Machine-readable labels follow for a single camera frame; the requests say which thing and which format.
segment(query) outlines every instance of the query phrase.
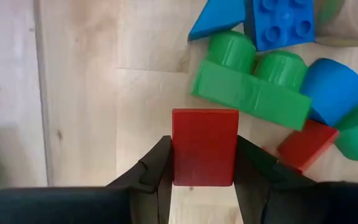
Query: red block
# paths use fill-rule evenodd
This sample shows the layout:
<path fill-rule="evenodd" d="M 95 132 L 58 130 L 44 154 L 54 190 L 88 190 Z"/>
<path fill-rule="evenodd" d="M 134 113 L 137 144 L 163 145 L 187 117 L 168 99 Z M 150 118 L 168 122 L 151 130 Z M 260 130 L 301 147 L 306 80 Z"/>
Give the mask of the red block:
<path fill-rule="evenodd" d="M 231 186 L 239 112 L 174 109 L 172 141 L 178 186 Z"/>
<path fill-rule="evenodd" d="M 338 135 L 337 129 L 308 120 L 302 131 L 294 131 L 278 147 L 280 160 L 304 172 Z"/>

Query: wooden surface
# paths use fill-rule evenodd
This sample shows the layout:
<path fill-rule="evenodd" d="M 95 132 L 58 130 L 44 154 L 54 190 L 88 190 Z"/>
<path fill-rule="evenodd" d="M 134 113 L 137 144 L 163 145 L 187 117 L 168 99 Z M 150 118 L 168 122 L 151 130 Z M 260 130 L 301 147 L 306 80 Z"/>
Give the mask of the wooden surface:
<path fill-rule="evenodd" d="M 0 0 L 0 187 L 47 185 L 33 13 Z"/>
<path fill-rule="evenodd" d="M 222 108 L 189 94 L 208 40 L 186 39 L 205 0 L 39 1 L 52 185 L 108 183 L 171 134 L 172 108 Z M 358 73 L 358 48 L 287 50 L 308 65 L 328 57 Z M 241 114 L 239 134 L 271 153 L 290 132 Z M 358 181 L 358 162 L 332 146 L 306 174 Z M 242 222 L 233 187 L 174 187 L 170 220 Z"/>

